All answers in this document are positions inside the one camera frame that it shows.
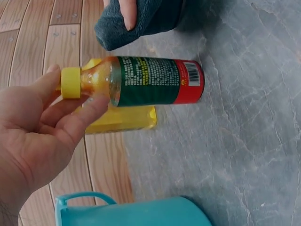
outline bucket handle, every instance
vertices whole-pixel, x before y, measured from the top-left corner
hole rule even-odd
[[[100,198],[100,199],[104,200],[106,203],[108,203],[109,205],[117,204],[115,202],[115,200],[113,200],[110,196],[100,193],[100,192],[77,192],[77,193],[72,193],[72,194],[60,195],[60,196],[56,197],[56,205],[55,205],[56,225],[63,226],[62,218],[61,218],[61,210],[67,208],[67,200],[78,198],[78,197],[87,197],[87,196]]]
[[[117,204],[115,200],[113,200],[110,196],[100,192],[77,192],[72,194],[60,195],[56,198],[56,201],[57,204],[59,204],[60,206],[67,206],[67,200],[78,198],[78,197],[87,197],[87,196],[100,198],[104,200],[106,203],[108,203],[109,205]]]

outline bottle label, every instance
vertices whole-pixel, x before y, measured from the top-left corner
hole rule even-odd
[[[204,90],[196,61],[119,56],[121,91],[118,106],[195,103]]]

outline hand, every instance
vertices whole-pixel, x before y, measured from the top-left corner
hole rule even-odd
[[[108,6],[110,0],[103,0],[104,7]],[[124,24],[128,31],[132,30],[137,20],[137,1],[136,0],[119,0],[120,11],[124,18]]]
[[[54,65],[30,86],[0,91],[0,199],[14,207],[67,166],[86,127],[108,109],[103,96],[75,113],[87,97],[51,105],[59,81]]]

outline blue bucket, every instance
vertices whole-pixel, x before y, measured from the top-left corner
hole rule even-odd
[[[67,200],[83,196],[100,198],[108,205],[68,206]],[[57,197],[55,221],[57,226],[212,226],[201,209],[184,197],[118,205],[111,197],[97,192]]]

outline plastic bottle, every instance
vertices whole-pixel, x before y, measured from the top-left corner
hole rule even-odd
[[[188,104],[204,90],[204,74],[196,61],[109,56],[96,66],[62,69],[63,98],[102,93],[113,106]]]

